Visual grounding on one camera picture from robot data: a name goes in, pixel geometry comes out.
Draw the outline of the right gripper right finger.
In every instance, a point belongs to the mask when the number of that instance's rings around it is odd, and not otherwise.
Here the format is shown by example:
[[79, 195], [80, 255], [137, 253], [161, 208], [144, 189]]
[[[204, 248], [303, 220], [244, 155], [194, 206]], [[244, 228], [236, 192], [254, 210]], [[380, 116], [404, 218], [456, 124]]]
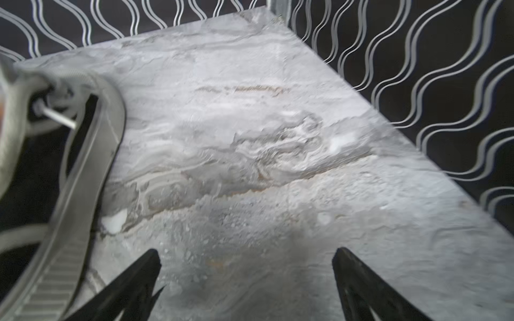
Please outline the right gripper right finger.
[[430, 320], [346, 247], [332, 267], [346, 320]]

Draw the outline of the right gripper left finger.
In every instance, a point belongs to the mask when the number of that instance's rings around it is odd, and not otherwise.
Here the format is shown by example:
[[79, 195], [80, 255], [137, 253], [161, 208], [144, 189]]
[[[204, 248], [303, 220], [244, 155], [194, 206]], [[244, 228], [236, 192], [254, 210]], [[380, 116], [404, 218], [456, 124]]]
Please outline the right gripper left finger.
[[159, 253], [146, 251], [68, 320], [148, 320], [162, 289], [154, 291], [161, 270]]

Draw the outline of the black white sneaker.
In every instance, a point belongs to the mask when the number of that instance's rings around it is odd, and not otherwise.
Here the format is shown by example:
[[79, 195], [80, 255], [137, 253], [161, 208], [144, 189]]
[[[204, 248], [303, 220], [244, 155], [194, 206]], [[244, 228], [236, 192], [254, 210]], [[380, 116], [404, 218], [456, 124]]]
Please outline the black white sneaker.
[[123, 139], [119, 90], [87, 70], [1, 58], [1, 319], [60, 320]]

